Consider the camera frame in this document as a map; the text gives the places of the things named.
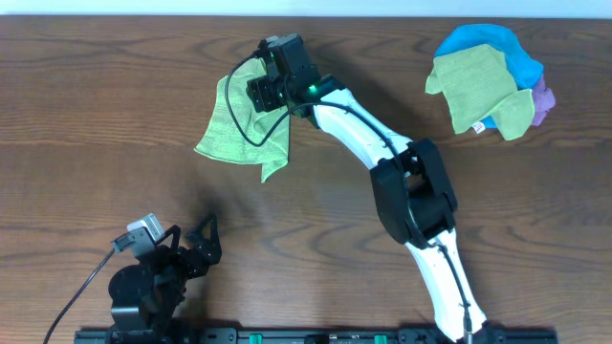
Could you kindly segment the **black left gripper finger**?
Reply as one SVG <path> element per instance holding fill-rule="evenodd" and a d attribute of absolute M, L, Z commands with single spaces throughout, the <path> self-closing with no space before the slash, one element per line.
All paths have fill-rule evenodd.
<path fill-rule="evenodd" d="M 166 230 L 163 236 L 157 241 L 157 247 L 162 247 L 164 241 L 168 238 L 171 239 L 170 246 L 168 247 L 171 250 L 177 250 L 179 248 L 180 239 L 181 239 L 181 228 L 177 225 L 171 226 L 168 230 Z"/>
<path fill-rule="evenodd" d="M 220 253 L 221 244 L 216 215 L 208 214 L 200 224 L 186 234 L 186 239 L 194 249 L 202 253 Z"/>

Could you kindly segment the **blue cloth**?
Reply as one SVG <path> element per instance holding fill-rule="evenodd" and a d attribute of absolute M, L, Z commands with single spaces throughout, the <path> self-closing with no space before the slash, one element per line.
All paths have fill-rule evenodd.
<path fill-rule="evenodd" d="M 453 54 L 482 44 L 490 45 L 505 55 L 508 71 L 519 90 L 532 90 L 544 75 L 544 65 L 527 54 L 517 36 L 510 29 L 494 24 L 457 27 L 439 46 L 434 56 Z"/>

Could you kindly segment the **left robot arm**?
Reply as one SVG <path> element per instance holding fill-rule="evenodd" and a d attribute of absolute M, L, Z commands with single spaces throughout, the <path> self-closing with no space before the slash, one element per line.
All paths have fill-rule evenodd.
<path fill-rule="evenodd" d="M 197 343 L 199 334 L 173 317 L 185 300 L 186 282 L 203 277 L 218 264 L 222 249 L 217 218 L 207 217 L 186 234 L 191 247 L 180 245 L 181 229 L 163 229 L 150 213 L 127 226 L 112 242 L 116 253 L 130 249 L 138 260 L 111 278 L 113 327 L 107 343 Z"/>

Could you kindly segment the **purple cloth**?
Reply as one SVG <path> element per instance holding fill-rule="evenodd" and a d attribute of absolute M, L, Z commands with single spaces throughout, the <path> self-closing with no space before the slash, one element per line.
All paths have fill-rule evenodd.
<path fill-rule="evenodd" d="M 556 98 L 553 91 L 546 86 L 544 75 L 532 89 L 535 114 L 532 119 L 532 126 L 539 126 L 548 115 L 548 112 L 556 105 Z"/>

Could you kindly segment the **olive green cloth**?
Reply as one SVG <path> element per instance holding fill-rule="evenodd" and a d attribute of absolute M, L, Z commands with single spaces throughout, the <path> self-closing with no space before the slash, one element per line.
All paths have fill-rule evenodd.
<path fill-rule="evenodd" d="M 535 116 L 532 91 L 517 88 L 505 55 L 487 44 L 434 57 L 425 92 L 444 95 L 456 134 L 490 117 L 504 140 L 516 140 Z"/>

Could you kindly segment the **light green microfiber cloth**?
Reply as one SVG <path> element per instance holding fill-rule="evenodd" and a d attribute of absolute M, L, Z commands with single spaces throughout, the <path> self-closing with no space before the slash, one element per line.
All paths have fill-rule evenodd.
<path fill-rule="evenodd" d="M 290 146 L 288 108 L 258 113 L 247 95 L 247 83 L 264 74 L 263 62 L 252 58 L 218 81 L 208 128 L 195 146 L 213 160 L 259 165 L 262 182 L 288 164 Z"/>

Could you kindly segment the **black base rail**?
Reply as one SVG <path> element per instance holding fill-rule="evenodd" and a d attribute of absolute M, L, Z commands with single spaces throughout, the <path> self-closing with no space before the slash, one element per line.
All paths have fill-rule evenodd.
<path fill-rule="evenodd" d="M 439 344 L 449 343 L 439 330 L 411 327 L 396 331 L 332 330 L 236 330 L 175 327 L 156 336 L 145 332 L 82 330 L 75 332 L 75 344 L 176 343 L 176 344 Z"/>

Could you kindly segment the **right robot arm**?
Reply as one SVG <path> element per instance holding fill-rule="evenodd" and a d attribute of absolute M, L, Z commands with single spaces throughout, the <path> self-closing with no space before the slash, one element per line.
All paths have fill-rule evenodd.
<path fill-rule="evenodd" d="M 265 66 L 265 74 L 247 86 L 255 110 L 285 107 L 365 165 L 380 221 L 415 259 L 437 328 L 454 343 L 485 342 L 487 317 L 458 254 L 457 199 L 435 144 L 402 136 L 376 119 L 341 81 L 319 73 L 296 33 L 266 38 L 253 54 Z"/>

